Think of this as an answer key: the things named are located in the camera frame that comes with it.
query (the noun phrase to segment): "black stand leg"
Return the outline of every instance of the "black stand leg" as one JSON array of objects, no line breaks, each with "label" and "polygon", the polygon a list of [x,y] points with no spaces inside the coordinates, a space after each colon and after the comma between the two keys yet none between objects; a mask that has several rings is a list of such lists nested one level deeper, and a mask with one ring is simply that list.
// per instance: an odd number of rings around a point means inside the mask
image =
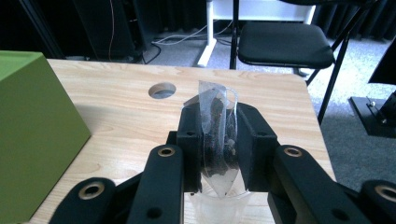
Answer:
[{"label": "black stand leg", "polygon": [[350,103],[356,110],[369,135],[396,138],[396,92],[387,101],[365,97],[351,97]]}]

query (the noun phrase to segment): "gray carpet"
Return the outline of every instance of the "gray carpet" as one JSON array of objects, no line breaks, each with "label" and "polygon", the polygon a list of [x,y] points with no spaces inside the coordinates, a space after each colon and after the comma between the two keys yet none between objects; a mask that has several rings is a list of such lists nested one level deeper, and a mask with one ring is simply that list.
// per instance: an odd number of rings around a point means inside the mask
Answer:
[{"label": "gray carpet", "polygon": [[[161,54],[150,64],[196,66],[205,43],[205,40],[187,40],[172,46],[161,46]],[[350,96],[388,99],[396,90],[395,86],[367,83],[388,46],[389,42],[371,39],[350,41],[320,127],[338,182],[354,190],[360,190],[362,182],[369,179],[396,183],[396,139],[369,136],[348,102]],[[156,51],[152,48],[145,52],[146,61]],[[228,69],[229,55],[230,46],[218,43],[207,68]],[[237,63],[237,69],[292,72],[288,68],[250,66],[240,62]],[[331,71],[332,67],[322,70],[308,87],[317,113]]]}]

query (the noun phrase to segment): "table surface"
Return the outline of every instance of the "table surface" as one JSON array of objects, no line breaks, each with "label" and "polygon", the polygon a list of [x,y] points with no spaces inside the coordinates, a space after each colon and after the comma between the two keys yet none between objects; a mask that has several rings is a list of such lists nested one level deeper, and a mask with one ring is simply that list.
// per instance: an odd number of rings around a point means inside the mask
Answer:
[{"label": "table surface", "polygon": [[[47,223],[78,182],[101,176],[119,184],[143,171],[149,152],[177,130],[183,103],[198,93],[199,80],[238,92],[239,102],[256,107],[282,145],[309,151],[334,178],[329,156],[304,81],[295,75],[249,71],[49,60],[55,74],[92,132],[31,223]],[[170,82],[174,95],[153,99],[153,85]],[[185,197],[184,223],[196,223]],[[274,222],[266,193],[255,193],[242,223]]]}]

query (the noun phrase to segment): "plastic bag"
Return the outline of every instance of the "plastic bag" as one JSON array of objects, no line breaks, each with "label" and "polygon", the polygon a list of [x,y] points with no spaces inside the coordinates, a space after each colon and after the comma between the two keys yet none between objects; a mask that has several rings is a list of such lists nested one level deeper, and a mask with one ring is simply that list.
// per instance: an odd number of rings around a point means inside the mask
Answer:
[{"label": "plastic bag", "polygon": [[[229,100],[228,93],[234,96]],[[200,81],[199,102],[204,152],[202,174],[218,194],[225,197],[238,174],[236,155],[237,95],[224,86]]]}]

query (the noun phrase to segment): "black equipment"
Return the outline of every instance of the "black equipment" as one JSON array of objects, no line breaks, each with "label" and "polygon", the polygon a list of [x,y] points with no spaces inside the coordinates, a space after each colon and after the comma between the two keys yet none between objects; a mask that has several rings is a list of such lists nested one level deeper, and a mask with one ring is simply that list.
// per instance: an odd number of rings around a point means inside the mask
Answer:
[{"label": "black equipment", "polygon": [[[237,154],[246,189],[268,192],[276,223],[395,223],[396,185],[360,192],[334,181],[304,149],[281,146],[260,112],[237,106]],[[182,223],[185,192],[201,188],[199,105],[183,108],[177,132],[151,150],[143,173],[124,183],[91,178],[64,198],[50,223]]]}]

